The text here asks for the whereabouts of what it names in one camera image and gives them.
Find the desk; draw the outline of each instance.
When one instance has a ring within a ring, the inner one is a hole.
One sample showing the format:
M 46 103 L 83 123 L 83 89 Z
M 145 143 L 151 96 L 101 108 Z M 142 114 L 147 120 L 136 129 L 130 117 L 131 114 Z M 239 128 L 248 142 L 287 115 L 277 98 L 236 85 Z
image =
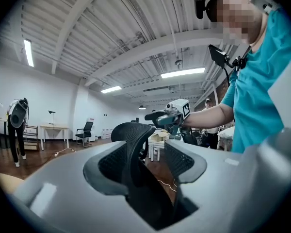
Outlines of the desk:
M 44 150 L 43 142 L 45 142 L 45 130 L 62 130 L 64 134 L 64 141 L 67 141 L 67 148 L 69 148 L 69 127 L 66 125 L 60 124 L 43 124 L 40 125 L 41 129 L 41 149 Z
M 2 145 L 1 143 L 1 137 L 0 137 L 0 148 L 1 149 L 8 149 L 10 146 L 9 146 L 9 141 L 8 141 L 8 136 L 6 135 L 6 122 L 8 121 L 8 119 L 5 117 L 5 118 L 2 118 L 0 117 L 0 122 L 3 122 L 3 126 L 4 126 L 4 143 L 5 145 Z

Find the ceiling light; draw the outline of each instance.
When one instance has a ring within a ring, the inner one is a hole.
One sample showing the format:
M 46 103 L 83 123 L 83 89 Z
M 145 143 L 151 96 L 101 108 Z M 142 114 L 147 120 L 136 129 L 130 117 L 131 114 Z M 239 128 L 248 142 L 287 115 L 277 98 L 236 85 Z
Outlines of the ceiling light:
M 31 41 L 24 40 L 24 44 L 25 44 L 25 51 L 26 51 L 28 65 L 30 65 L 31 67 L 34 67 L 33 59 L 32 59 L 32 52 L 31 52 Z
M 112 87 L 112 88 L 109 88 L 109 89 L 102 90 L 101 92 L 102 93 L 108 93 L 108 92 L 117 91 L 117 90 L 121 90 L 121 89 L 122 89 L 121 87 L 116 86 L 116 87 Z
M 181 70 L 181 71 L 175 71 L 175 72 L 168 72 L 161 74 L 161 77 L 163 79 L 175 77 L 175 76 L 182 76 L 187 74 L 195 74 L 195 73 L 203 73 L 205 71 L 205 68 L 195 68 L 195 69 L 188 69 L 188 70 Z

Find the office chair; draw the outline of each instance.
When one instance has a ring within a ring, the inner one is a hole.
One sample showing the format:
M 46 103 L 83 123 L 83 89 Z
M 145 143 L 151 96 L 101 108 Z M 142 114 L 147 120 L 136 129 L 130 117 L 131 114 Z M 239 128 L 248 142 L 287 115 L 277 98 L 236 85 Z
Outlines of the office chair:
M 150 125 L 122 123 L 112 131 L 111 140 L 126 141 L 126 152 L 121 154 L 126 156 L 126 163 L 123 163 L 123 156 L 118 155 L 117 159 L 124 167 L 121 178 L 118 177 L 119 171 L 115 170 L 115 180 L 128 188 L 127 202 L 130 206 L 154 229 L 159 230 L 170 223 L 173 206 L 161 184 L 139 159 L 144 142 L 154 131 L 155 127 Z
M 77 137 L 77 144 L 81 144 L 78 142 L 78 138 L 81 138 L 82 139 L 82 143 L 83 143 L 83 147 L 89 147 L 91 146 L 92 144 L 88 143 L 88 142 L 84 142 L 86 138 L 88 137 L 91 137 L 92 134 L 91 134 L 91 129 L 92 129 L 92 126 L 93 126 L 93 122 L 86 122 L 85 126 L 83 129 L 77 129 L 77 133 L 76 133 L 76 137 Z

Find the desk lamp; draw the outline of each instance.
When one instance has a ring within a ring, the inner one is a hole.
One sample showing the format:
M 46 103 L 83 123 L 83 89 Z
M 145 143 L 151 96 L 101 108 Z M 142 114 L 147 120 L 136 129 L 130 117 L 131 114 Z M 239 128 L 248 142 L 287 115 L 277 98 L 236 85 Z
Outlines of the desk lamp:
M 48 113 L 52 114 L 53 113 L 53 123 L 49 123 L 49 124 L 54 124 L 54 114 L 56 113 L 55 111 L 48 111 Z

